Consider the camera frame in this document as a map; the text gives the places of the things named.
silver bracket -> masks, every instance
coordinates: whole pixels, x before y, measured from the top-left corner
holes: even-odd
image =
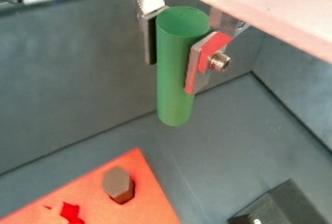
[[[145,34],[145,62],[149,65],[157,63],[157,43],[156,43],[156,18],[169,7],[164,0],[135,0],[139,20]]]
[[[191,48],[185,91],[195,95],[209,83],[212,70],[223,72],[231,63],[226,55],[228,43],[251,25],[212,7],[211,26],[215,30]]]

green cylinder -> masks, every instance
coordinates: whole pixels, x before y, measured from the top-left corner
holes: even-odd
[[[163,122],[180,126],[191,117],[185,92],[192,45],[209,32],[209,17],[192,7],[173,7],[157,17],[157,110]]]

red object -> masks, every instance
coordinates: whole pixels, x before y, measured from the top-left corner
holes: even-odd
[[[214,38],[204,44],[200,53],[199,71],[205,74],[209,65],[209,57],[223,49],[232,41],[232,36],[218,32]]]
[[[70,224],[81,224],[81,223],[85,224],[85,221],[78,217],[78,214],[80,214],[80,206],[64,202],[61,216],[69,220]]]
[[[104,174],[116,166],[131,173],[136,182],[136,198],[122,206],[104,191]],[[65,209],[64,202],[78,208]],[[78,211],[77,219],[68,221],[61,216]],[[17,223],[179,224],[181,220],[137,148],[0,220],[0,224]]]

